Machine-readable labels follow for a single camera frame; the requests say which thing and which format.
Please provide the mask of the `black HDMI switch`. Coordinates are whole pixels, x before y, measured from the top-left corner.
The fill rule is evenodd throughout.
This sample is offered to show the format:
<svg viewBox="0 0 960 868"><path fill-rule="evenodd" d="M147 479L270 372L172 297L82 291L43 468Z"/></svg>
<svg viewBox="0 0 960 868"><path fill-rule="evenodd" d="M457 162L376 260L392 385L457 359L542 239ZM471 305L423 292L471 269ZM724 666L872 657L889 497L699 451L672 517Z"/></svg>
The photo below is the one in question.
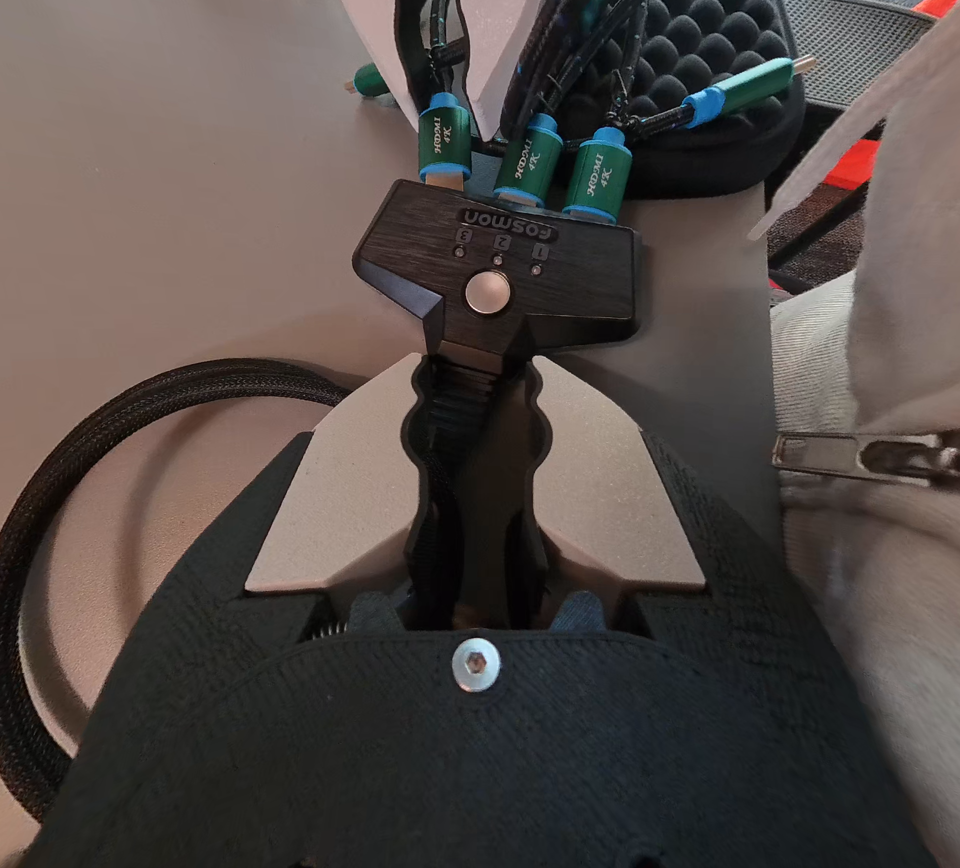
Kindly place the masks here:
<svg viewBox="0 0 960 868"><path fill-rule="evenodd" d="M397 180L353 256L356 275L422 323L429 418L482 430L534 356L613 344L641 326L641 242L627 226L483 202Z"/></svg>

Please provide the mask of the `person's white hoodie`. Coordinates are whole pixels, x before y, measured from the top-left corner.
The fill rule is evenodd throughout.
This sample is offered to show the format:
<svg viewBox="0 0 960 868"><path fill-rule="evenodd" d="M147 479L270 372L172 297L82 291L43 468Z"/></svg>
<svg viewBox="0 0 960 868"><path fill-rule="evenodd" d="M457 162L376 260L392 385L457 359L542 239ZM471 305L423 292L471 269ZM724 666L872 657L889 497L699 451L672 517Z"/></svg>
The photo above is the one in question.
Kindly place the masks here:
<svg viewBox="0 0 960 868"><path fill-rule="evenodd" d="M923 438L933 477L782 471L788 566L810 593L941 866L959 859L958 4L819 140L751 233L884 132L855 268L771 311L780 433Z"/></svg>

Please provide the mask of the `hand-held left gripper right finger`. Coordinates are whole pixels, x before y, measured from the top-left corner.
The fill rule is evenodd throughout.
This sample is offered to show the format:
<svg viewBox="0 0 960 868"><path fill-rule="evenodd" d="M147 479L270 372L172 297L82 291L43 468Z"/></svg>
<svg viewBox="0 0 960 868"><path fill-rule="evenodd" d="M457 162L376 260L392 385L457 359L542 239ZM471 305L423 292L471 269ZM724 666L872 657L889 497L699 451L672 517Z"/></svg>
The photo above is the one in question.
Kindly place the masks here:
<svg viewBox="0 0 960 868"><path fill-rule="evenodd" d="M602 622L639 593L702 595L707 578L638 423L545 356L529 362L517 622L545 629L573 594Z"/></svg>

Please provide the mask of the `black mesh office chair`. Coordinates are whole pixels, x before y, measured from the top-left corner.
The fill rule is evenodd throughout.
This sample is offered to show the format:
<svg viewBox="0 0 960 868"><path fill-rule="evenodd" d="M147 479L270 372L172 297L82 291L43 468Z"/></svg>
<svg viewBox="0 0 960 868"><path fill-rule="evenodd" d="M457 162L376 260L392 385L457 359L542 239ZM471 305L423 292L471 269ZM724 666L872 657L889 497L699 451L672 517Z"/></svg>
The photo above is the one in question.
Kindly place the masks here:
<svg viewBox="0 0 960 868"><path fill-rule="evenodd" d="M782 2L798 52L815 56L818 65L804 80L806 111L798 140L764 184L767 202L834 121L937 20L874 0ZM855 143L877 136L881 141L883 129L884 122L874 123ZM822 181L771 228L768 273L775 295L800 294L855 267L870 179L854 190Z"/></svg>

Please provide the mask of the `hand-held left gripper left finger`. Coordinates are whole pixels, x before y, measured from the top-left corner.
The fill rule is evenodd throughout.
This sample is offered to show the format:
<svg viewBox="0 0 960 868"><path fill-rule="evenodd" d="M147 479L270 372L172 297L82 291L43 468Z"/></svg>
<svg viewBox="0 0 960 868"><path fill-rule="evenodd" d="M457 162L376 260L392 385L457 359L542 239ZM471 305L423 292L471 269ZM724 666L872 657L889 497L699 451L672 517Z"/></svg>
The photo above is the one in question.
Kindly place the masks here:
<svg viewBox="0 0 960 868"><path fill-rule="evenodd" d="M450 476L430 441L433 366L410 353L316 425L245 590L320 591L345 615L406 582L414 624L450 625Z"/></svg>

